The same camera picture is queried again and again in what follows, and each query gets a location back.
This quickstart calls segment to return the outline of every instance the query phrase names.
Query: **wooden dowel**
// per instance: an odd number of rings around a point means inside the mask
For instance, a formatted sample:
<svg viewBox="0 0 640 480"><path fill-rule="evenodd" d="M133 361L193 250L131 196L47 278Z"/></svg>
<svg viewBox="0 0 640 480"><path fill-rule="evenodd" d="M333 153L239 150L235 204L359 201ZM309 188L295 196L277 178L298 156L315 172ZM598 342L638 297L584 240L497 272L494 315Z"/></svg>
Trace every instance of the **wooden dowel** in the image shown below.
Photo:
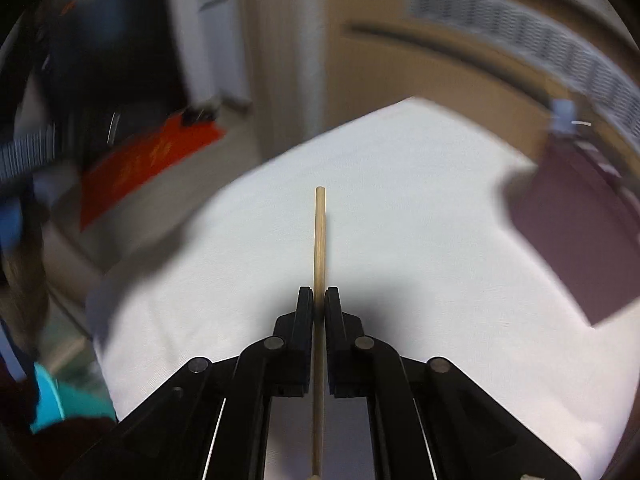
<svg viewBox="0 0 640 480"><path fill-rule="evenodd" d="M314 336L313 336L313 443L312 475L322 475L324 441L324 276L326 262L326 214L324 187L316 187L316 241L314 245Z"/></svg>

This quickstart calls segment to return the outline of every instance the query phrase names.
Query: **white cloth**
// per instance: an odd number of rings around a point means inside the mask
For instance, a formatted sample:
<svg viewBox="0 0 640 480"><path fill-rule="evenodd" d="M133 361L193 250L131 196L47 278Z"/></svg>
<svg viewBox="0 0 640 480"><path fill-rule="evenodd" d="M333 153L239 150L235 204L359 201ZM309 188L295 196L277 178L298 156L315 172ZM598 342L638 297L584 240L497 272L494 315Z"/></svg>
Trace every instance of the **white cloth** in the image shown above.
<svg viewBox="0 0 640 480"><path fill-rule="evenodd" d="M214 196L88 301L118 416L192 356L237 355L312 284L314 189L327 193L327 285L401 355L443 355L596 480L640 370L640 304L592 328L511 226L501 186L519 152L409 99L315 138ZM330 400L324 476L371 479L366 409ZM309 473L308 399L276 399L267 479Z"/></svg>

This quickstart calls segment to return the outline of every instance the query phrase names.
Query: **maroon box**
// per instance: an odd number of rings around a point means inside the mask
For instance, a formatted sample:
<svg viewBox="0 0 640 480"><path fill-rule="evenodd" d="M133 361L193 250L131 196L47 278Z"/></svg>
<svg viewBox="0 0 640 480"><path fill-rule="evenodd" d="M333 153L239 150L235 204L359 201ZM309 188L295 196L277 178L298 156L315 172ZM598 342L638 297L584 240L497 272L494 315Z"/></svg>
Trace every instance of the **maroon box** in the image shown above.
<svg viewBox="0 0 640 480"><path fill-rule="evenodd" d="M550 137L529 188L510 204L513 224L591 324L640 296L639 212L605 167L573 141Z"/></svg>

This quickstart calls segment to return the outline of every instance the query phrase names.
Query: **silver rivet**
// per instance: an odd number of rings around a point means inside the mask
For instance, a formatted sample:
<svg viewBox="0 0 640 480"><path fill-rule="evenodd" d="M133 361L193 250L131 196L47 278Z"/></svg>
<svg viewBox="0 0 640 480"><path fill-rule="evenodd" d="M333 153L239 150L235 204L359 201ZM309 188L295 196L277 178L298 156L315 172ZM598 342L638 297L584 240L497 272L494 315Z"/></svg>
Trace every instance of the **silver rivet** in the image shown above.
<svg viewBox="0 0 640 480"><path fill-rule="evenodd" d="M374 341L368 335L361 335L356 338L356 348L360 350L371 350L373 348Z"/></svg>
<svg viewBox="0 0 640 480"><path fill-rule="evenodd" d="M264 340L264 347L267 350L277 350L284 346L284 341L276 335L272 335Z"/></svg>
<svg viewBox="0 0 640 480"><path fill-rule="evenodd" d="M429 362L431 370L439 374L446 374L451 370L451 363L442 357L436 357Z"/></svg>
<svg viewBox="0 0 640 480"><path fill-rule="evenodd" d="M189 361L189 371L199 374L209 367L209 361L204 357L194 357Z"/></svg>

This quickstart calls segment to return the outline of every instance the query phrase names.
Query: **white table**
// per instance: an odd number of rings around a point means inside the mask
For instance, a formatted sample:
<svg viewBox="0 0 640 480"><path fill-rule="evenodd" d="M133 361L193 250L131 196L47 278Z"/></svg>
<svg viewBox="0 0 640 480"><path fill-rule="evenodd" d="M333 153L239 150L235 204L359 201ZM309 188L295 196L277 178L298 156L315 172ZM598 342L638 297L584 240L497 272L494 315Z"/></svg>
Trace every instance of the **white table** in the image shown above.
<svg viewBox="0 0 640 480"><path fill-rule="evenodd" d="M88 301L120 417L192 356L237 355L312 284L314 189L327 190L327 285L401 355L443 355L583 480L609 463L640 370L640 304L592 328L510 225L500 186L532 163L410 99L227 186ZM365 403L330 399L324 476L372 479ZM275 399L267 479L306 478L308 399Z"/></svg>

